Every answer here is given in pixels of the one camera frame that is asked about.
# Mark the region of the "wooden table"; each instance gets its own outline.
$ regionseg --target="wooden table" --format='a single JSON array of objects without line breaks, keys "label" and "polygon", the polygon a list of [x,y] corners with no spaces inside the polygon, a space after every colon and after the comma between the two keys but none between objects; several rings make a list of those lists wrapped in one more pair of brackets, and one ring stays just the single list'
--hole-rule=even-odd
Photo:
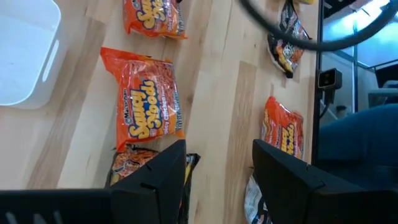
[{"label": "wooden table", "polygon": [[[102,45],[173,60],[187,151],[201,155],[193,173],[192,223],[245,223],[251,144],[260,137],[270,95],[305,118],[305,160],[310,160],[316,55],[305,52],[294,78],[286,80],[269,58],[266,32],[236,0],[184,0],[189,38],[183,41],[127,35],[120,0],[57,2],[68,18],[69,51],[47,106],[0,108],[0,188],[103,186],[114,153],[118,84],[99,58]],[[275,19],[283,3],[256,4]],[[316,39],[317,3],[297,10]],[[162,150],[175,140],[168,136],[145,146]]]}]

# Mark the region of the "white container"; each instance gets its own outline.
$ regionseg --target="white container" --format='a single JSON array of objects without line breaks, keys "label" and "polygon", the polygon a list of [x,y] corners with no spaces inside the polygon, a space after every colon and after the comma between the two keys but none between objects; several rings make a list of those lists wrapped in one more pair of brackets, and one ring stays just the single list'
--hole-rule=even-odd
[{"label": "white container", "polygon": [[0,106],[49,101],[66,54],[60,29],[52,0],[0,0]]}]

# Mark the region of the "orange snack package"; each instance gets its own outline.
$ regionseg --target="orange snack package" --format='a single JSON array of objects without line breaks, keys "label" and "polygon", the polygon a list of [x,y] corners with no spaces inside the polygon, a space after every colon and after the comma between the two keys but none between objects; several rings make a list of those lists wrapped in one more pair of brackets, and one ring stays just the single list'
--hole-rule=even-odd
[{"label": "orange snack package", "polygon": [[290,112],[270,96],[264,110],[261,139],[302,159],[303,117],[297,112]]},{"label": "orange snack package", "polygon": [[149,37],[185,39],[185,28],[177,0],[124,0],[124,29]]},{"label": "orange snack package", "polygon": [[101,48],[107,71],[119,82],[116,148],[166,134],[184,138],[173,64],[121,50]]}]

